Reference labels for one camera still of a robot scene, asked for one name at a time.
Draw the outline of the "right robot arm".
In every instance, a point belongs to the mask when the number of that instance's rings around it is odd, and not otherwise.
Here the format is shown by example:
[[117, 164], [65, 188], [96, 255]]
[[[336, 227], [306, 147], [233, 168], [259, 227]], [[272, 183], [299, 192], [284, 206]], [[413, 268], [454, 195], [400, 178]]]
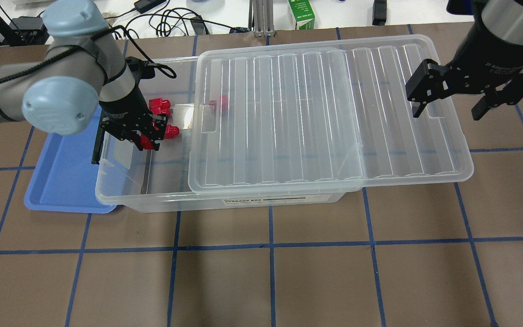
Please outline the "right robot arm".
[[472, 0], [469, 6], [474, 24], [452, 60], [423, 60], [405, 84], [415, 118], [431, 102], [455, 94], [482, 95], [473, 120], [523, 99], [523, 0]]

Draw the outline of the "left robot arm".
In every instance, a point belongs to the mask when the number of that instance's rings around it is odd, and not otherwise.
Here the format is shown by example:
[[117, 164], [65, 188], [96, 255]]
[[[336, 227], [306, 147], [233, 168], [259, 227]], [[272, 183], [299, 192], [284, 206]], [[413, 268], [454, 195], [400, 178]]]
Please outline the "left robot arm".
[[58, 0], [43, 13], [53, 43], [39, 63], [0, 65], [0, 124], [27, 121], [46, 133], [71, 136], [84, 131], [97, 108], [100, 128], [137, 149], [158, 150], [168, 134], [168, 114], [151, 109], [139, 89], [159, 70], [144, 59], [125, 57], [110, 26], [91, 0]]

